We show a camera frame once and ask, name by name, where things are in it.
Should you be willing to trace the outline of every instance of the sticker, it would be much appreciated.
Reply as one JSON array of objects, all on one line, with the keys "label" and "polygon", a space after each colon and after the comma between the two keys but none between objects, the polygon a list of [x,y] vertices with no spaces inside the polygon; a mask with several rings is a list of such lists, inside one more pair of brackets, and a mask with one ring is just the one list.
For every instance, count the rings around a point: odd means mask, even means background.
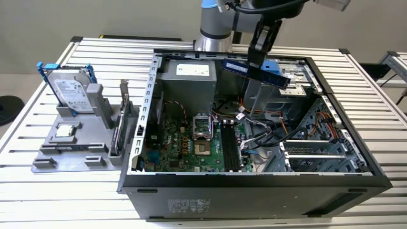
[{"label": "sticker", "polygon": [[168,199],[171,213],[206,213],[210,210],[211,199]]},{"label": "sticker", "polygon": [[76,112],[94,112],[90,99],[80,82],[76,80],[55,80],[55,84],[68,107]]},{"label": "sticker", "polygon": [[239,107],[239,111],[240,111],[240,112],[246,111],[244,106],[240,106],[240,107]]},{"label": "sticker", "polygon": [[244,117],[244,114],[243,114],[243,113],[239,113],[239,114],[236,115],[238,120],[243,119],[243,117]]},{"label": "sticker", "polygon": [[240,66],[238,66],[238,65],[235,65],[235,64],[232,64],[232,63],[227,63],[227,67],[228,67],[228,68],[232,68],[232,69],[235,69],[235,70],[238,70],[238,71],[240,71],[240,72],[247,73],[247,68],[240,67]]},{"label": "sticker", "polygon": [[210,76],[210,65],[180,63],[176,66],[176,74]]}]

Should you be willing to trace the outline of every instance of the black plastic base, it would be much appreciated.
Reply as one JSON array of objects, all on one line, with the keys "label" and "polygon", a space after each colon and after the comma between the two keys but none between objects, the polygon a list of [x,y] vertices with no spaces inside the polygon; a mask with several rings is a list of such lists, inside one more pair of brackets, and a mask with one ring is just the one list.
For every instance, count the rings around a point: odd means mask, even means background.
[{"label": "black plastic base", "polygon": [[374,79],[374,81],[382,79],[391,69],[387,64],[381,64],[381,63],[359,63],[359,64],[363,67],[367,74],[370,75],[370,77]]},{"label": "black plastic base", "polygon": [[24,102],[19,97],[0,96],[0,126],[15,120],[23,107]]}]

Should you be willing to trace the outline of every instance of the slotted table surface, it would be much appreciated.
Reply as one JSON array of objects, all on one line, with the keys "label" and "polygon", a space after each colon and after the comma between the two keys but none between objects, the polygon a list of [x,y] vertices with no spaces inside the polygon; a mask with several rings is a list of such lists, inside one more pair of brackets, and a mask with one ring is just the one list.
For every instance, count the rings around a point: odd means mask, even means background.
[{"label": "slotted table surface", "polygon": [[[192,50],[192,43],[84,38],[70,43],[58,62],[94,66],[111,104],[122,99],[120,79],[130,80],[131,100],[140,104],[154,48]],[[234,52],[247,52],[247,46],[235,45]],[[56,118],[56,98],[42,83],[0,140],[0,228],[407,228],[406,116],[351,55],[293,47],[275,47],[271,53],[314,58],[394,188],[330,219],[146,222],[127,195],[116,193],[119,171],[31,173]]]}]

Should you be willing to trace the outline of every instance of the gray parts holder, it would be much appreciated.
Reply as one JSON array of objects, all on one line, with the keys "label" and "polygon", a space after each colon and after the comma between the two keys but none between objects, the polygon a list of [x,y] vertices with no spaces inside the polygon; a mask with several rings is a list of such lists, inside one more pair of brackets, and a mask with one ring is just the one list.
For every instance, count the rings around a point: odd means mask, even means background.
[{"label": "gray parts holder", "polygon": [[95,113],[74,115],[71,108],[56,108],[59,116],[32,163],[34,173],[122,169],[139,110],[128,94],[122,105],[111,105],[102,92],[100,84],[88,85],[86,93]]}]

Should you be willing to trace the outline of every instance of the case label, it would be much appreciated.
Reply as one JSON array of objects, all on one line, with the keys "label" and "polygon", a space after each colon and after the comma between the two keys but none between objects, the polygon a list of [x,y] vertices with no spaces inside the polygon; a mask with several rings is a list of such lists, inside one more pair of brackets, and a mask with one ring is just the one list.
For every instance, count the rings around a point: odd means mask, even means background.
[{"label": "case label", "polygon": [[168,199],[171,213],[206,213],[208,212],[211,199]]}]

